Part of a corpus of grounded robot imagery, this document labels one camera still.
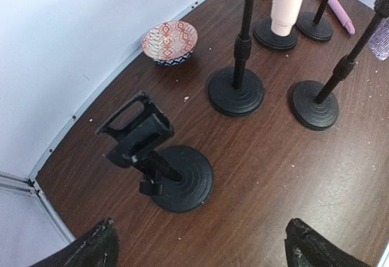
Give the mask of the red patterned ceramic bowl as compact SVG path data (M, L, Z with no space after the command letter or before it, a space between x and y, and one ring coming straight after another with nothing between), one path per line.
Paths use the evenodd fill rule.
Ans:
M161 66L187 61L198 42L198 31L186 21L169 21L150 29L142 40L143 53Z

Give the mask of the aluminium left rear frame post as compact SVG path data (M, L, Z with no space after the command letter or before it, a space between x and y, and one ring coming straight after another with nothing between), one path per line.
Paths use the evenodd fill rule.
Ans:
M39 194L39 190L30 179L21 178L5 172L1 172L1 190L30 196L37 196Z

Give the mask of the pink microphone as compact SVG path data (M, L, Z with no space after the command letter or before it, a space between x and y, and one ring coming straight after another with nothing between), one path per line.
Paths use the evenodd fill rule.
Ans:
M353 25L352 20L348 16L345 9L342 7L338 0L329 0L328 5L334 12L335 16L341 23L341 25L345 28L345 30L350 34L354 35L356 33L355 27Z

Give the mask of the black stand of glitter microphone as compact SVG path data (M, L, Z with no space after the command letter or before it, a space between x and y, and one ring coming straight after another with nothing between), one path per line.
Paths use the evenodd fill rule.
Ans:
M293 87L290 96L292 112L296 119L310 130L327 130L336 123L339 116L339 104L333 90L349 76L362 49L381 22L388 18L388 0L375 0L374 12L372 20L356 45L349 54L339 60L331 78L325 84L306 80Z

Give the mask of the glitter purple silver microphone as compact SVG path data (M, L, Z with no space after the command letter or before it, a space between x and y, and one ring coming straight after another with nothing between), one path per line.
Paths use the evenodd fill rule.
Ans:
M383 20L368 41L371 53L380 61L388 59L388 19Z

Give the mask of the black stand of cream microphone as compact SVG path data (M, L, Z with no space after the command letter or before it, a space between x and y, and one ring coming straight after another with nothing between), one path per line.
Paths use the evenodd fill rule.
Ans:
M216 71L208 84L212 106L225 116L244 117L253 114L264 100L263 82L246 68L252 48L250 28L254 0L244 1L241 30L234 46L235 65Z

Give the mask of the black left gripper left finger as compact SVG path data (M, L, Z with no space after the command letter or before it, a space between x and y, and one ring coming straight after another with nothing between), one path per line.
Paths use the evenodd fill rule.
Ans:
M119 235L113 219L105 218L70 245L34 266L117 266L118 260Z

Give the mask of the black stand of blue microphone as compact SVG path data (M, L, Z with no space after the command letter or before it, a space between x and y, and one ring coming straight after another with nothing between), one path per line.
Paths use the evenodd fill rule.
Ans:
M307 38L317 42L327 42L332 38L331 23L323 18L329 0L321 0L316 13L301 12L297 18L297 29Z

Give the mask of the black clamp microphone stand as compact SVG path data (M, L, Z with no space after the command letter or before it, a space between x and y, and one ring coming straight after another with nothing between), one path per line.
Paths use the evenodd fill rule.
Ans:
M163 210L187 213L209 199L214 172L203 153L186 145L156 150L174 136L174 128L147 93L138 92L95 133L117 142L105 158L117 167L134 167L142 172L139 192L150 196Z

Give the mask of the cream white microphone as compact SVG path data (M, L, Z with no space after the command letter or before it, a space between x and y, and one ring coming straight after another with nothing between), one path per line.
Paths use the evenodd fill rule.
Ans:
M278 36L288 36L297 22L303 0L273 0L271 31Z

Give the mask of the black stand of purple microphone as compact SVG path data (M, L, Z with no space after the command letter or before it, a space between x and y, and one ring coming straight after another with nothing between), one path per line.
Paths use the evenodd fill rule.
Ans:
M253 36L256 41L270 50L287 51L297 45L298 35L293 27L288 36L279 36L271 30L271 19L265 18L255 23Z

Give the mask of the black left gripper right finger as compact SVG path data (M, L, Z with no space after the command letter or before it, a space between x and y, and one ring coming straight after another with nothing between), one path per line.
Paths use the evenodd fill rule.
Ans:
M362 266L368 264L342 251L311 226L293 218L286 227L284 240L288 266Z

